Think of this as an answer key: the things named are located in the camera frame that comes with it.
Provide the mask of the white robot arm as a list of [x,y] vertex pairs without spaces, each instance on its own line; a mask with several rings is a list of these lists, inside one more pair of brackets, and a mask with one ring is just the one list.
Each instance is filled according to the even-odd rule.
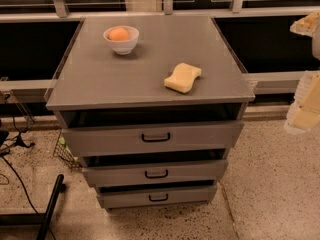
[[[312,55],[320,60],[320,12],[295,21],[290,31],[312,38]],[[290,105],[284,129],[293,135],[310,131],[320,123],[320,70],[306,71],[301,77],[294,102]]]

